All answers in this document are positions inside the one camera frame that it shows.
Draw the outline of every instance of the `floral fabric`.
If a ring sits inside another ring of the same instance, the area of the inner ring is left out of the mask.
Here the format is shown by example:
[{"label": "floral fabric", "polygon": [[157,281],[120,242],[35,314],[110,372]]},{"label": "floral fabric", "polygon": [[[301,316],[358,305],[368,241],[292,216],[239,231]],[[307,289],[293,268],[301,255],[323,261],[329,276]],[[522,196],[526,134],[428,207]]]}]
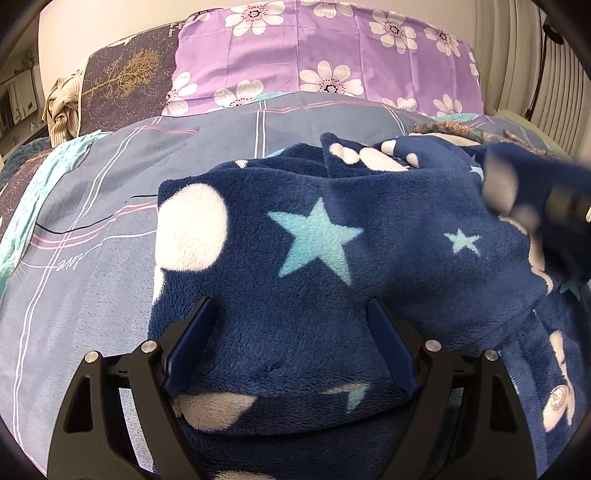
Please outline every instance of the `floral fabric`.
[{"label": "floral fabric", "polygon": [[470,47],[404,15],[332,0],[258,2],[191,15],[163,115],[272,93],[333,92],[430,116],[483,113]]}]

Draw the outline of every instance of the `white wall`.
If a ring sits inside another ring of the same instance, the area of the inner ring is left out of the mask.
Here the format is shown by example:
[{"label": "white wall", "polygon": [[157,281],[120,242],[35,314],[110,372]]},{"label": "white wall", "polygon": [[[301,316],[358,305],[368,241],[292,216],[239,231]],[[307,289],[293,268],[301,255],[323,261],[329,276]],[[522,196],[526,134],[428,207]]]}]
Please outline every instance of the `white wall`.
[{"label": "white wall", "polygon": [[[84,68],[91,54],[114,41],[184,20],[199,10],[243,3],[246,0],[53,0],[39,21],[45,94],[58,77]],[[475,43],[475,0],[358,0],[356,3],[398,11],[444,28],[472,46]]]}]

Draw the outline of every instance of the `fleece fabric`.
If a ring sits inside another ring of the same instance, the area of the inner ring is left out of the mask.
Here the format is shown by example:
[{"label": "fleece fabric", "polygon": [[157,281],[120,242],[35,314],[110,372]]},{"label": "fleece fabric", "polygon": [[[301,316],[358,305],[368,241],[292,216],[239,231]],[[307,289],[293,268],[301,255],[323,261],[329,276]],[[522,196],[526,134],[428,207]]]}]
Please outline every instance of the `fleece fabric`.
[{"label": "fleece fabric", "polygon": [[[541,474],[587,411],[591,334],[539,240],[483,201],[488,147],[432,136],[320,142],[160,186],[149,336],[201,295],[220,306],[174,399],[207,469],[220,479],[372,477],[413,399],[368,328],[379,295],[445,348],[499,352]],[[430,469],[445,458],[458,404],[456,393]]]}]

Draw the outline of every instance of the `striped cloth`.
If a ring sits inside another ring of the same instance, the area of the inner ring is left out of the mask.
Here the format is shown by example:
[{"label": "striped cloth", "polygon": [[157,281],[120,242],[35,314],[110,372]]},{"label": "striped cloth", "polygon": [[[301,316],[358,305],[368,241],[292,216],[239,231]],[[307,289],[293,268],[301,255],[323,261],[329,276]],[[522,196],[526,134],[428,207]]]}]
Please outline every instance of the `striped cloth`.
[{"label": "striped cloth", "polygon": [[69,77],[58,78],[47,97],[43,120],[49,127],[53,148],[78,136],[78,100],[82,87],[82,73],[82,70],[78,69]]}]

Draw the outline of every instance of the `pink stripe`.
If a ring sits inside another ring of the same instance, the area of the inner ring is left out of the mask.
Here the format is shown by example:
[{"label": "pink stripe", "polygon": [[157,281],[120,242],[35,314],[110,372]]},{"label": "pink stripe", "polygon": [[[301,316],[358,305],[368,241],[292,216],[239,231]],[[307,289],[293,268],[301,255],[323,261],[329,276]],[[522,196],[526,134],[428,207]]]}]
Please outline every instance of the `pink stripe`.
[{"label": "pink stripe", "polygon": [[[132,213],[132,212],[137,212],[138,210],[145,210],[144,208],[140,208],[140,207],[144,207],[144,206],[147,206],[147,205],[154,205],[154,206],[155,206],[154,202],[140,203],[140,204],[138,204],[138,205],[126,205],[126,206],[124,206],[124,207],[120,208],[119,210],[117,210],[117,211],[116,211],[116,212],[113,214],[113,217],[112,217],[112,218],[110,218],[110,219],[109,219],[109,220],[108,220],[106,223],[104,223],[102,226],[98,227],[97,229],[95,229],[95,230],[93,230],[93,231],[91,231],[91,232],[88,232],[88,233],[84,233],[84,234],[82,234],[82,235],[78,235],[78,236],[71,236],[71,237],[69,237],[67,240],[68,240],[68,241],[69,241],[69,240],[78,240],[79,238],[84,238],[84,237],[86,237],[86,236],[92,235],[92,234],[93,234],[93,233],[95,233],[95,232],[99,232],[99,231],[101,231],[103,228],[105,228],[105,227],[106,227],[108,224],[110,224],[111,222],[114,222],[114,221],[116,221],[116,220],[117,220],[117,218],[119,218],[121,215],[123,215],[123,214],[121,214],[121,212],[122,212],[123,210],[125,210],[125,209],[133,209],[133,210],[131,210],[131,211],[129,211],[129,212],[124,212],[124,213]],[[61,240],[56,240],[56,241],[55,241],[55,240],[46,240],[46,239],[44,239],[44,238],[42,238],[42,237],[40,237],[40,236],[38,236],[38,235],[36,235],[36,234],[33,234],[33,238],[34,238],[34,239],[36,239],[36,240],[39,240],[40,242],[43,242],[43,243],[45,243],[45,244],[59,244],[59,243],[62,243],[62,242],[64,241],[64,239],[61,239]]]},{"label": "pink stripe", "polygon": [[195,131],[195,130],[169,130],[168,128],[162,128],[162,127],[155,127],[153,125],[143,125],[139,128],[140,130],[159,130],[161,132],[164,132],[165,134],[198,134],[199,132]]},{"label": "pink stripe", "polygon": [[[138,212],[138,211],[140,211],[140,210],[148,210],[148,209],[150,209],[150,208],[156,208],[156,207],[157,207],[156,205],[149,205],[149,206],[146,206],[146,207],[138,208],[138,209],[136,209],[136,210],[130,210],[130,211],[127,211],[127,212],[122,212],[122,213],[121,213],[119,216],[122,216],[122,215],[127,215],[127,214],[129,214],[129,213]],[[94,238],[98,237],[98,236],[99,236],[99,232],[100,232],[100,230],[102,230],[104,227],[105,227],[105,226],[103,226],[103,227],[101,227],[101,228],[99,228],[99,229],[95,230],[95,232],[96,232],[96,233],[95,233],[93,236],[91,236],[91,237],[88,237],[88,238],[86,238],[85,240],[82,240],[81,242],[76,242],[76,243],[74,243],[74,244],[63,245],[63,243],[65,243],[65,242],[67,242],[67,241],[69,241],[69,240],[73,239],[73,238],[69,238],[69,239],[67,239],[67,240],[61,240],[61,241],[59,241],[59,242],[53,242],[53,243],[60,243],[60,245],[58,245],[57,247],[42,247],[41,245],[39,245],[39,244],[36,244],[36,243],[33,243],[33,242],[30,242],[30,243],[29,243],[29,245],[31,245],[32,247],[38,248],[39,250],[58,250],[58,249],[60,249],[60,248],[71,248],[71,247],[76,247],[76,246],[78,246],[78,245],[85,244],[85,243],[87,243],[87,242],[91,241],[92,239],[94,239]]]}]

